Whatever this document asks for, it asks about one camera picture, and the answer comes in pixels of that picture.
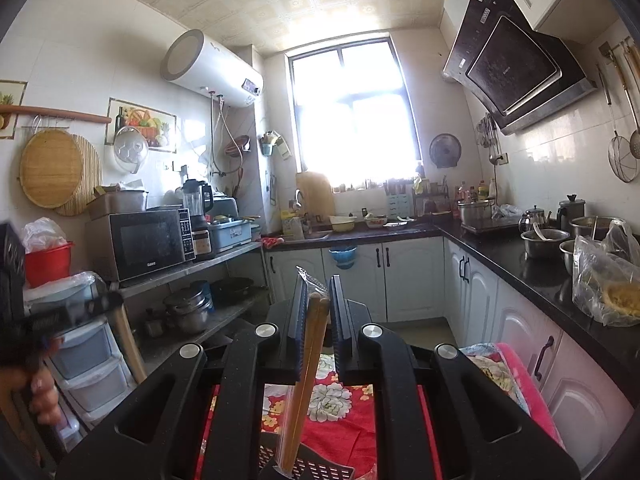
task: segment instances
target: wooden cutting board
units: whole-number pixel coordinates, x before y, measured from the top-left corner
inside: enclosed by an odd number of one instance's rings
[[[82,155],[68,133],[55,128],[37,133],[20,160],[20,184],[29,200],[45,209],[65,204],[82,178]]]
[[[334,190],[329,179],[322,173],[303,171],[296,174],[296,186],[302,192],[302,211],[313,221],[320,217],[320,223],[329,224],[329,216],[335,215]]]
[[[56,208],[62,216],[76,216],[86,210],[86,205],[94,199],[94,187],[102,184],[102,165],[94,146],[79,135],[71,135],[82,155],[82,179],[71,200]]]

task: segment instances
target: window frame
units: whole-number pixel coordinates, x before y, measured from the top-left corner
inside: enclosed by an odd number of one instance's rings
[[[396,90],[375,90],[370,92],[359,92],[357,94],[347,94],[344,97],[338,99],[336,102],[349,105],[349,108],[353,113],[354,101],[360,101],[362,99],[367,99],[370,97],[376,97],[381,95],[388,95],[388,94],[396,94],[402,97],[402,100],[404,101],[404,104],[406,105],[406,108],[410,115],[409,122],[411,127],[412,143],[414,145],[415,160],[416,161],[421,160],[422,155],[420,154],[420,143],[418,141],[418,132],[415,126],[414,110],[412,109],[411,101],[409,101],[409,93],[406,89],[406,81],[404,80],[404,74],[402,73],[402,67],[400,66],[398,54],[396,54],[396,50],[394,48],[394,44],[391,41],[391,37],[387,36],[385,38],[370,38],[368,40],[350,41],[349,43],[341,43],[338,45],[318,48],[317,50],[312,50],[311,52],[305,52],[303,54],[297,54],[296,56],[289,57],[289,75],[291,78],[291,99],[292,99],[292,106],[293,106],[294,121],[296,125],[296,138],[298,140],[298,156],[300,158],[300,167],[302,168],[302,171],[308,171],[308,166],[305,162],[305,155],[302,150],[303,143],[302,143],[302,136],[300,133],[300,108],[302,108],[302,106],[299,106],[296,102],[296,93],[295,93],[296,92],[296,75],[295,75],[295,70],[293,68],[293,63],[299,59],[304,59],[305,57],[316,56],[317,54],[324,54],[325,52],[332,52],[335,50],[338,53],[340,66],[344,69],[344,58],[342,57],[342,50],[344,48],[350,48],[352,46],[360,46],[360,45],[371,44],[371,43],[387,43],[388,44],[389,50],[391,51],[391,55],[393,56],[394,61],[396,62],[396,66],[400,71],[400,76],[402,78],[402,87]]]

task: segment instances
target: black countertop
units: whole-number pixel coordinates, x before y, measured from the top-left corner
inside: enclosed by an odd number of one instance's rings
[[[628,328],[605,327],[582,313],[572,301],[572,282],[562,260],[527,260],[520,235],[513,230],[479,237],[465,231],[459,221],[440,226],[417,224],[392,231],[363,230],[356,226],[348,233],[332,233],[319,240],[288,242],[272,250],[372,244],[436,236],[445,236],[461,246],[535,304],[600,365],[633,406],[638,405],[640,324]]]

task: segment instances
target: window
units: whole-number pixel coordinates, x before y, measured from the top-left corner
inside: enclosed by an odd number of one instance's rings
[[[420,159],[409,97],[389,39],[291,57],[302,170],[332,186],[411,177]]]

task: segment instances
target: faucet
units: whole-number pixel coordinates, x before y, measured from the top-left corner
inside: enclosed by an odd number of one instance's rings
[[[302,209],[302,204],[300,203],[300,197],[303,198],[302,192],[299,189],[297,189],[295,199],[289,200],[289,209],[291,209],[294,213],[297,213]]]

